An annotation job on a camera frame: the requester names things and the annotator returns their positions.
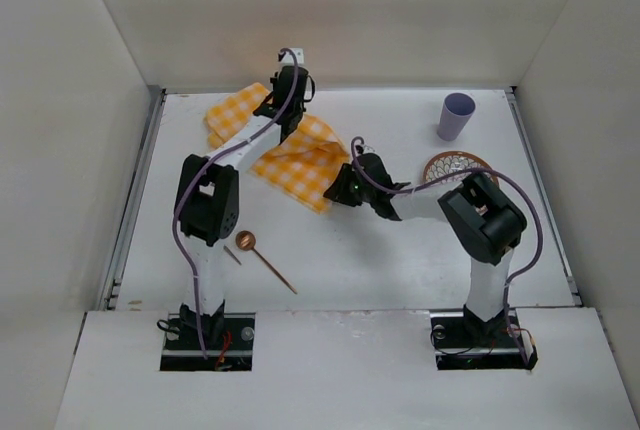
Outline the yellow white checkered cloth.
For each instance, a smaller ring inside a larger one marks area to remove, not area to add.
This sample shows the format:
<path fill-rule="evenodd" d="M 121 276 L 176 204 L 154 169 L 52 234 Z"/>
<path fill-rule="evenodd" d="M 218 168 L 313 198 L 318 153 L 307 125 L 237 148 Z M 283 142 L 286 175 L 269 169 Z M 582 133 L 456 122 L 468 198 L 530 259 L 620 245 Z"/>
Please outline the yellow white checkered cloth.
<path fill-rule="evenodd" d="M 217 149 L 231 140 L 267 95 L 264 85 L 254 83 L 208 109 L 204 122 L 209 146 Z M 256 161 L 251 173 L 322 214 L 331 206 L 324 192 L 348 161 L 346 147 L 333 129 L 322 119 L 306 114 L 281 145 Z"/>

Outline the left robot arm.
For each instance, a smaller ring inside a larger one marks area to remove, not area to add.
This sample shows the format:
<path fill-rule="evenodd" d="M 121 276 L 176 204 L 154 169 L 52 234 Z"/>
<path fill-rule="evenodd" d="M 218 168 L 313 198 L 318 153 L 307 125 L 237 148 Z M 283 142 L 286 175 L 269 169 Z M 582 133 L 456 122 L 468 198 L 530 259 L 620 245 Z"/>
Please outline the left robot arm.
<path fill-rule="evenodd" d="M 203 351 L 217 342 L 224 327 L 218 260 L 239 220 L 240 177 L 297 129 L 308 79 L 304 67 L 283 65 L 271 78 L 272 91 L 235 136 L 209 155 L 192 154 L 183 162 L 172 234 L 190 267 L 191 282 L 179 308 L 180 330 L 196 335 Z"/>

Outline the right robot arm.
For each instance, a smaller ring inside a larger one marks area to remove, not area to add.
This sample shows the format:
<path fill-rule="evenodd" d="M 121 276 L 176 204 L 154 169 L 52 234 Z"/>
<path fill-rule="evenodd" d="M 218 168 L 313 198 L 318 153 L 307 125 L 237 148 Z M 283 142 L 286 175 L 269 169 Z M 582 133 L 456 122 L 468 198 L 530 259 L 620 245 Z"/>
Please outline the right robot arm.
<path fill-rule="evenodd" d="M 364 153 L 342 165 L 324 197 L 349 207 L 367 204 L 390 221 L 448 223 L 471 261 L 464 325 L 480 337 L 506 326 L 508 271 L 527 227 L 523 212 L 494 181 L 497 176 L 489 168 L 467 168 L 410 188 L 407 182 L 392 180 L 377 154 Z"/>

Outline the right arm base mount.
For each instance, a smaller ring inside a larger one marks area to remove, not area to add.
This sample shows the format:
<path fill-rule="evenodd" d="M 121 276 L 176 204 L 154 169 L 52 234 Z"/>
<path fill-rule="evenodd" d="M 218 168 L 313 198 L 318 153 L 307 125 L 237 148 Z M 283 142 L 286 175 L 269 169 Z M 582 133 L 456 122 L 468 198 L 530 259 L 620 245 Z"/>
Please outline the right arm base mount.
<path fill-rule="evenodd" d="M 526 370 L 538 363 L 538 351 L 531 332 L 520 326 L 515 312 L 510 326 L 503 319 L 488 336 L 473 336 L 464 325 L 461 312 L 430 315 L 431 345 L 440 371 Z"/>

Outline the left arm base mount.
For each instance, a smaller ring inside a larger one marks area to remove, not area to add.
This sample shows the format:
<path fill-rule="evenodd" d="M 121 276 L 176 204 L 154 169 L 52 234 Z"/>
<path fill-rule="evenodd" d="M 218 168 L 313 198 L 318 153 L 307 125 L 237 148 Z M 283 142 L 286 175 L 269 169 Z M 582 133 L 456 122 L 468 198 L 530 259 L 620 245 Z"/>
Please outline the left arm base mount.
<path fill-rule="evenodd" d="M 182 329 L 179 318 L 159 319 L 164 333 L 160 370 L 164 372 L 248 372 L 252 370 L 255 314 L 226 314 L 221 334 L 206 344 L 204 358 L 193 329 Z"/>

